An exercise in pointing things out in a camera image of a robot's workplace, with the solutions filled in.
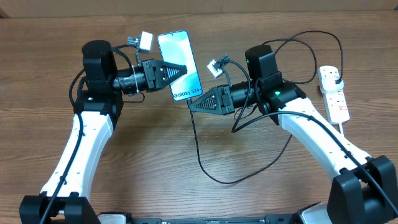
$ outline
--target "white power strip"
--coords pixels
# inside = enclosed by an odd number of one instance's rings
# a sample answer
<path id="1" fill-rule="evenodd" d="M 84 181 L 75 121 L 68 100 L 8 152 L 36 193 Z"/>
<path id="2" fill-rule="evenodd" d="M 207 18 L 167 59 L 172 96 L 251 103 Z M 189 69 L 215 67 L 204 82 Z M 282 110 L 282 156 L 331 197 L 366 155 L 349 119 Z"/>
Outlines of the white power strip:
<path id="1" fill-rule="evenodd" d="M 321 91 L 323 90 L 322 81 L 325 83 L 325 79 L 334 80 L 336 77 L 339 78 L 340 74 L 338 69 L 333 66 L 325 65 L 319 68 L 318 71 L 319 83 Z M 339 85 L 336 85 L 334 90 L 333 86 L 328 86 L 328 93 L 324 93 L 323 90 L 323 102 L 325 103 L 326 113 L 328 115 L 328 121 L 330 124 L 338 124 L 340 127 L 340 133 L 343 134 L 343 128 L 341 124 L 349 120 L 349 113 L 344 91 L 340 89 Z"/>

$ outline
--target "wire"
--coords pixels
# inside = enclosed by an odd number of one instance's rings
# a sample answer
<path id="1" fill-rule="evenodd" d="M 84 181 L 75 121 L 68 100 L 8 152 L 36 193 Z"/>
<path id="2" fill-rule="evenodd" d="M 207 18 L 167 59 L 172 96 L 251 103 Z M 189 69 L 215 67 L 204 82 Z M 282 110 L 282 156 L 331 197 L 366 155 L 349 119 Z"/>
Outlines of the wire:
<path id="1" fill-rule="evenodd" d="M 258 78 L 254 84 L 254 93 L 256 94 L 256 99 L 257 102 L 260 103 L 260 90 L 259 90 L 259 82 L 260 82 L 261 78 Z"/>
<path id="2" fill-rule="evenodd" d="M 287 140 L 287 142 L 286 142 L 286 144 L 285 144 L 285 146 L 284 146 L 284 148 L 283 148 L 282 151 L 279 153 L 279 155 L 278 155 L 270 164 L 268 164 L 268 165 L 265 166 L 264 168 L 262 168 L 262 169 L 260 169 L 260 170 L 258 170 L 258 171 L 255 171 L 254 173 L 249 174 L 249 175 L 247 175 L 247 176 L 245 176 L 245 177 L 242 177 L 242 178 L 240 178 L 240 179 L 238 179 L 238 180 L 235 180 L 235 181 L 232 181 L 232 182 L 223 182 L 223 181 L 217 180 L 216 178 L 212 177 L 209 173 L 207 173 L 206 170 L 205 170 L 205 168 L 204 168 L 203 165 L 201 164 L 201 161 L 200 161 L 200 153 L 199 153 L 199 144 L 198 144 L 197 130 L 196 130 L 196 127 L 195 127 L 195 121 L 193 120 L 193 113 L 192 113 L 192 111 L 190 111 L 190 113 L 191 113 L 193 134 L 194 134 L 194 136 L 195 136 L 195 143 L 196 143 L 196 145 L 197 145 L 197 156 L 198 156 L 198 163 L 199 163 L 199 166 L 200 166 L 201 170 L 202 170 L 210 179 L 212 179 L 212 180 L 214 180 L 215 182 L 220 183 L 220 184 L 236 184 L 236 183 L 239 183 L 239 182 L 241 182 L 241 181 L 243 181 L 243 180 L 246 180 L 247 178 L 250 178 L 250 177 L 252 177 L 252 176 L 254 176 L 254 175 L 256 175 L 256 174 L 259 174 L 260 172 L 262 172 L 262 171 L 268 169 L 270 166 L 272 166 L 274 163 L 276 163 L 276 161 L 278 161 L 278 159 L 279 159 L 279 158 L 282 156 L 282 154 L 284 153 L 284 151 L 285 151 L 287 145 L 289 144 L 290 140 L 292 139 L 292 135 L 290 135 L 289 138 L 288 138 L 288 140 Z"/>
<path id="3" fill-rule="evenodd" d="M 133 69 L 133 67 L 132 67 L 132 64 L 131 64 L 131 62 L 130 62 L 130 59 L 129 59 L 129 57 L 127 57 L 127 55 L 126 55 L 125 53 L 123 53 L 122 51 L 120 51 L 120 50 L 117 49 L 116 47 L 112 47 L 112 48 L 111 48 L 111 51 L 114 52 L 114 53 L 116 53 L 116 54 L 118 54 L 118 55 L 120 55 L 120 56 L 122 56 L 122 57 L 126 60 L 126 62 L 129 64 L 130 74 L 131 74 L 131 75 L 135 73 L 135 72 L 134 72 L 134 69 Z"/>
<path id="4" fill-rule="evenodd" d="M 241 119 L 247 118 L 247 117 L 249 117 L 250 115 L 252 115 L 252 114 L 255 112 L 255 110 L 257 109 L 257 107 L 258 107 L 258 105 L 253 106 L 253 109 L 251 110 L 251 112 L 250 112 L 248 115 L 242 117 Z M 237 113 L 238 113 L 239 111 L 241 111 L 241 109 L 242 109 L 242 108 L 239 108 L 239 109 L 235 112 L 235 114 L 234 114 L 234 120 L 235 120 L 235 121 L 236 121 L 236 115 L 237 115 Z"/>
<path id="5" fill-rule="evenodd" d="M 340 74 L 340 78 L 339 78 L 338 80 L 336 80 L 336 84 L 339 84 L 339 83 L 342 81 L 342 79 L 343 79 L 343 62 L 344 62 L 344 59 L 343 59 L 343 47 L 341 46 L 341 42 L 340 42 L 340 40 L 337 38 L 337 36 L 336 36 L 335 34 L 332 34 L 332 33 L 329 33 L 329 32 L 325 32 L 325 31 L 320 31 L 320 30 L 310 30 L 310 31 L 299 32 L 298 34 L 296 34 L 296 35 L 292 36 L 291 38 L 289 38 L 288 40 L 286 40 L 282 45 L 280 45 L 279 48 L 275 51 L 275 54 L 276 54 L 285 44 L 287 44 L 288 42 L 292 41 L 294 37 L 296 37 L 296 36 L 298 36 L 298 35 L 301 35 L 301 34 L 306 34 L 306 33 L 322 33 L 322 34 L 328 34 L 328 35 L 331 35 L 332 37 L 334 37 L 334 38 L 337 40 L 338 45 L 339 45 L 339 47 L 340 47 L 340 55 L 341 55 L 341 74 Z"/>
<path id="6" fill-rule="evenodd" d="M 145 94 L 143 94 L 142 92 L 139 92 L 142 95 L 142 100 L 139 101 L 123 101 L 123 103 L 142 103 L 145 100 Z"/>
<path id="7" fill-rule="evenodd" d="M 226 81 L 228 82 L 228 86 L 229 86 L 229 87 L 232 87 L 231 77 L 229 77 L 229 73 L 228 73 L 224 68 L 222 68 L 222 70 L 223 70 L 223 72 L 224 72 L 224 74 L 225 74 Z"/>
<path id="8" fill-rule="evenodd" d="M 303 114 L 303 113 L 299 113 L 299 112 L 294 112 L 294 111 L 278 111 L 278 112 L 274 112 L 274 113 L 269 113 L 269 114 L 265 114 L 262 116 L 258 116 L 257 118 L 254 118 L 244 124 L 242 124 L 239 128 L 237 128 L 237 131 L 243 129 L 244 127 L 262 119 L 262 118 L 267 118 L 269 116 L 273 116 L 273 115 L 278 115 L 278 114 L 292 114 L 292 115 L 296 115 L 296 116 L 302 116 L 304 118 L 307 118 L 315 123 L 317 123 L 319 126 L 321 126 L 321 128 L 323 128 L 323 130 L 326 131 L 326 133 L 329 134 L 329 136 L 336 142 L 336 144 L 340 147 L 340 149 L 355 163 L 355 165 L 358 166 L 358 168 L 361 170 L 361 172 L 368 178 L 369 182 L 373 184 L 373 186 L 375 186 L 375 188 L 377 189 L 377 191 L 382 195 L 382 197 L 386 200 L 386 202 L 391 206 L 391 208 L 393 209 L 395 215 L 398 216 L 398 209 L 395 207 L 395 205 L 392 203 L 391 199 L 388 197 L 388 195 L 385 193 L 385 191 L 380 187 L 380 185 L 376 182 L 376 180 L 372 177 L 372 175 L 362 166 L 362 164 L 360 164 L 355 157 L 345 148 L 345 146 L 337 139 L 337 137 L 319 120 L 317 120 L 316 118 L 314 118 L 311 115 L 307 115 L 307 114 Z"/>
<path id="9" fill-rule="evenodd" d="M 83 74 L 83 72 L 85 72 L 85 69 L 84 69 L 84 68 L 83 68 L 83 69 L 77 74 L 77 76 L 73 79 L 73 81 L 72 81 L 72 83 L 70 84 L 70 87 L 69 87 L 69 100 L 70 100 L 70 103 L 71 103 L 72 106 L 73 106 L 73 109 L 76 108 L 76 103 L 75 103 L 75 101 L 73 100 L 73 96 L 72 96 L 73 86 L 75 86 L 75 83 L 76 83 L 77 80 L 80 78 L 81 74 Z"/>
<path id="10" fill-rule="evenodd" d="M 304 41 L 296 40 L 296 39 L 294 39 L 294 38 L 268 40 L 268 41 L 265 41 L 265 42 L 262 43 L 262 44 L 264 45 L 264 44 L 268 44 L 268 43 L 271 43 L 271 42 L 277 42 L 277 41 L 285 41 L 284 44 L 286 44 L 287 42 L 290 42 L 290 41 L 295 41 L 295 42 L 299 42 L 299 43 L 301 43 L 301 44 L 306 45 L 306 46 L 310 49 L 310 51 L 311 51 L 311 53 L 312 53 L 313 61 L 314 61 L 314 64 L 315 64 L 314 73 L 313 73 L 312 77 L 311 77 L 309 80 L 307 80 L 307 81 L 305 81 L 305 82 L 292 82 L 292 81 L 290 81 L 290 80 L 284 79 L 284 81 L 285 81 L 285 82 L 290 82 L 290 83 L 293 83 L 293 84 L 307 84 L 307 83 L 312 82 L 312 80 L 313 80 L 313 79 L 315 78 L 315 76 L 317 75 L 317 67 L 318 67 L 318 65 L 317 65 L 317 58 L 316 58 L 316 56 L 315 56 L 315 52 L 313 51 L 313 49 L 311 48 L 311 46 L 309 46 L 309 45 L 308 45 L 307 43 L 305 43 Z M 244 69 L 238 62 L 235 62 L 235 61 L 233 61 L 233 60 L 227 60 L 225 63 L 233 63 L 233 64 L 235 64 L 236 66 L 238 66 L 238 68 L 241 69 L 242 72 L 244 73 L 244 75 L 246 76 L 246 78 L 247 78 L 247 80 L 248 80 L 248 83 L 249 83 L 249 86 L 248 86 L 248 95 L 246 96 L 246 101 L 244 102 L 243 109 L 241 110 L 241 113 L 239 114 L 238 118 L 236 119 L 236 121 L 235 121 L 235 123 L 234 123 L 234 126 L 232 127 L 232 131 L 231 131 L 231 132 L 232 132 L 232 133 L 235 133 L 235 132 L 237 131 L 237 130 L 235 130 L 235 128 L 237 127 L 237 125 L 238 125 L 240 119 L 242 118 L 243 111 L 244 111 L 244 109 L 245 109 L 245 107 L 246 107 L 246 105 L 247 105 L 247 103 L 248 103 L 249 97 L 250 97 L 250 96 L 249 96 L 249 94 L 250 94 L 250 92 L 251 92 L 251 91 L 250 91 L 250 88 L 251 88 L 250 76 L 248 75 L 248 73 L 245 71 L 245 69 Z M 258 82 L 259 82 L 259 80 L 257 79 L 257 80 L 256 80 L 256 84 L 254 85 L 255 88 L 257 88 Z M 257 97 L 258 102 L 260 102 L 259 93 L 257 93 L 257 92 L 256 92 L 256 97 Z"/>
<path id="11" fill-rule="evenodd" d="M 343 131 L 343 124 L 338 123 L 338 129 L 340 130 L 340 134 L 344 137 L 344 131 Z"/>
<path id="12" fill-rule="evenodd" d="M 72 91 L 73 91 L 73 86 L 75 86 L 75 83 L 77 82 L 77 80 L 79 79 L 79 77 L 81 76 L 81 74 L 83 74 L 84 71 L 85 71 L 85 70 L 82 69 L 82 70 L 79 72 L 79 74 L 75 77 L 75 79 L 73 79 L 72 83 L 70 84 L 70 88 L 69 88 L 69 100 L 70 100 L 70 103 L 71 103 L 72 106 L 73 106 L 73 110 L 75 111 L 75 113 L 76 113 L 76 115 L 77 115 L 77 117 L 78 117 L 78 119 L 79 119 L 79 126 L 80 126 L 80 128 L 79 128 L 79 135 L 78 135 L 78 137 L 77 137 L 77 142 L 76 142 L 75 148 L 74 148 L 74 150 L 73 150 L 73 152 L 72 152 L 72 154 L 71 154 L 71 156 L 70 156 L 70 159 L 69 159 L 69 161 L 68 161 L 68 164 L 67 164 L 65 170 L 63 171 L 62 176 L 60 176 L 60 181 L 59 181 L 59 183 L 58 183 L 58 185 L 57 185 L 57 188 L 55 188 L 55 191 L 54 191 L 53 195 L 51 196 L 50 202 L 49 202 L 49 204 L 47 205 L 47 208 L 45 208 L 45 211 L 44 211 L 44 213 L 43 213 L 43 216 L 42 216 L 42 218 L 40 219 L 40 222 L 39 222 L 40 224 L 44 224 L 44 223 L 48 220 L 48 218 L 49 218 L 51 207 L 52 207 L 52 205 L 53 205 L 55 199 L 57 198 L 57 195 L 58 195 L 58 193 L 59 193 L 59 191 L 60 191 L 62 185 L 65 183 L 65 179 L 67 178 L 69 169 L 70 169 L 70 167 L 72 166 L 73 160 L 74 160 L 75 157 L 76 157 L 77 151 L 78 151 L 79 146 L 80 146 L 80 143 L 81 143 L 81 139 L 82 139 L 82 137 L 83 137 L 83 118 L 81 117 L 81 113 L 77 113 L 76 103 L 74 102 L 73 97 L 72 97 Z M 83 81 L 83 82 L 81 81 L 80 84 L 79 84 L 79 88 L 78 88 L 78 89 L 79 89 L 79 92 L 78 92 L 78 95 L 80 94 L 80 92 L 81 92 L 81 90 L 82 90 L 82 88 L 83 88 L 83 84 L 81 85 L 81 83 L 84 83 L 84 81 Z"/>
<path id="13" fill-rule="evenodd" d="M 130 47 L 130 45 L 123 44 L 123 45 L 116 46 L 115 48 L 116 49 L 121 49 L 121 48 L 124 48 L 124 47 Z"/>
<path id="14" fill-rule="evenodd" d="M 84 76 L 79 81 L 79 86 L 77 88 L 77 98 L 78 99 L 79 99 L 79 97 L 80 97 L 80 95 L 82 93 L 82 89 L 83 89 L 84 84 L 86 83 L 86 80 L 87 80 L 87 78 Z"/>
<path id="15" fill-rule="evenodd" d="M 315 56 L 315 52 L 313 51 L 313 49 L 311 48 L 311 46 L 309 46 L 307 43 L 305 43 L 304 41 L 301 41 L 301 40 L 297 40 L 297 39 L 275 39 L 275 40 L 268 40 L 268 41 L 265 41 L 264 43 L 262 43 L 262 45 L 268 44 L 268 43 L 271 43 L 271 42 L 287 41 L 287 40 L 302 43 L 303 45 L 306 45 L 306 46 L 310 49 L 310 51 L 311 51 L 311 53 L 312 53 L 312 57 L 313 57 L 313 62 L 314 62 L 314 64 L 315 64 L 315 69 L 314 69 L 314 72 L 313 72 L 312 77 L 311 77 L 309 80 L 305 81 L 305 82 L 293 82 L 293 81 L 286 80 L 286 79 L 283 79 L 283 80 L 284 80 L 285 82 L 289 82 L 289 83 L 293 83 L 293 84 L 307 84 L 307 83 L 312 82 L 312 80 L 313 80 L 313 79 L 315 78 L 315 76 L 317 75 L 318 65 L 317 65 L 317 58 L 316 58 L 316 56 Z"/>
<path id="16" fill-rule="evenodd" d="M 244 111 L 244 109 L 245 109 L 245 107 L 246 107 L 246 105 L 248 104 L 248 101 L 249 101 L 250 88 L 251 88 L 250 76 L 249 76 L 249 74 L 247 73 L 247 71 L 245 71 L 245 69 L 242 67 L 242 65 L 240 65 L 238 62 L 235 62 L 234 60 L 229 59 L 229 60 L 226 60 L 224 63 L 225 63 L 225 64 L 227 64 L 227 63 L 233 63 L 234 65 L 236 65 L 236 66 L 244 73 L 244 76 L 246 76 L 246 78 L 247 78 L 247 80 L 248 80 L 248 85 L 249 85 L 249 86 L 248 86 L 248 95 L 247 95 L 247 97 L 246 97 L 246 101 L 244 102 L 244 105 L 243 105 L 243 107 L 242 107 L 242 110 L 241 110 L 241 112 L 240 112 L 238 118 L 236 119 L 236 121 L 235 121 L 235 123 L 234 123 L 234 126 L 232 127 L 232 130 L 231 130 L 232 133 L 235 133 L 235 132 L 236 132 L 236 131 L 235 131 L 235 128 L 236 128 L 236 126 L 238 125 L 239 121 L 241 120 L 242 115 L 243 115 L 243 111 Z"/>

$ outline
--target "white connector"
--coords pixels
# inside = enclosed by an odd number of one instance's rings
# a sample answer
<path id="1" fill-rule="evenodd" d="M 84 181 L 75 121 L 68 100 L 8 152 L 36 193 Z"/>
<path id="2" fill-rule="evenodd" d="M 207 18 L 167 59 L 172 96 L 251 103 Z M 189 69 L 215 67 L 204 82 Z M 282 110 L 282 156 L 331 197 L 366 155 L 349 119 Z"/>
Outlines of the white connector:
<path id="1" fill-rule="evenodd" d="M 322 93 L 333 93 L 344 88 L 344 81 L 339 84 L 336 81 L 340 78 L 340 74 L 336 67 L 324 65 L 319 68 L 319 87 Z"/>
<path id="2" fill-rule="evenodd" d="M 152 38 L 153 34 L 142 31 L 141 39 L 139 41 L 139 50 L 140 52 L 149 53 L 150 47 L 152 46 Z"/>
<path id="3" fill-rule="evenodd" d="M 341 124 L 349 120 L 347 102 L 343 92 L 344 82 L 335 83 L 335 80 L 340 78 L 338 69 L 329 65 L 319 68 L 318 77 L 328 121 L 330 124 L 338 124 L 340 133 L 343 135 Z"/>
<path id="4" fill-rule="evenodd" d="M 218 77 L 220 77 L 220 75 L 223 74 L 223 70 L 220 69 L 220 68 L 216 69 L 216 68 L 214 67 L 214 65 L 215 65 L 216 63 L 217 63 L 216 60 L 214 60 L 214 59 L 211 60 L 210 63 L 207 65 L 207 69 L 211 72 L 211 74 L 214 75 L 215 78 L 218 78 Z"/>

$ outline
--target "wooden table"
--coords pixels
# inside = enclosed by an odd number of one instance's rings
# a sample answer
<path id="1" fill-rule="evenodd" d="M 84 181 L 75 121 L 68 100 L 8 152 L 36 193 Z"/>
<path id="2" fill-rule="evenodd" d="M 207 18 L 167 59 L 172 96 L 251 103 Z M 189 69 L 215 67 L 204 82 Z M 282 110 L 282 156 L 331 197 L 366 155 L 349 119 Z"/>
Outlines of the wooden table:
<path id="1" fill-rule="evenodd" d="M 346 137 L 372 156 L 384 154 L 398 164 L 397 21 L 396 11 L 0 19 L 0 223 L 20 223 L 23 196 L 37 195 L 58 163 L 72 125 L 67 92 L 82 68 L 81 47 L 94 39 L 123 44 L 142 30 L 155 35 L 188 30 L 204 90 L 226 83 L 207 71 L 213 58 L 228 53 L 244 64 L 244 52 L 265 40 L 304 30 L 334 33 L 345 56 L 351 114 Z M 340 67 L 333 38 L 300 38 L 314 48 L 319 65 Z M 154 46 L 144 58 L 160 59 Z M 132 50 L 127 53 L 133 58 Z M 117 61 L 119 68 L 127 67 Z M 307 80 L 313 73 L 310 51 L 297 43 L 284 47 L 277 63 L 290 80 Z M 244 80 L 234 66 L 228 70 L 233 83 Z M 301 88 L 325 114 L 317 82 Z M 195 119 L 203 165 L 225 181 L 270 163 L 289 136 L 270 119 L 235 134 L 233 116 L 195 114 Z M 186 103 L 174 102 L 164 89 L 147 94 L 143 104 L 124 105 L 99 161 L 91 203 L 98 213 L 123 210 L 134 217 L 258 217 L 327 202 L 329 191 L 325 172 L 295 138 L 265 172 L 236 185 L 212 181 L 199 168 Z"/>

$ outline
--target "phone screen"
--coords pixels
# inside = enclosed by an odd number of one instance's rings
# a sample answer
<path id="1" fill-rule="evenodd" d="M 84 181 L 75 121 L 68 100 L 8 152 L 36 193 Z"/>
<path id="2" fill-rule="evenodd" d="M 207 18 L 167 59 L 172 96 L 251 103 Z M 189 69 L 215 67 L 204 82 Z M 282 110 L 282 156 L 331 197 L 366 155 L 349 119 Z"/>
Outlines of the phone screen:
<path id="1" fill-rule="evenodd" d="M 157 42 L 163 61 L 187 66 L 187 74 L 175 80 L 170 90 L 175 101 L 186 100 L 203 93 L 188 32 L 185 30 L 160 34 Z"/>

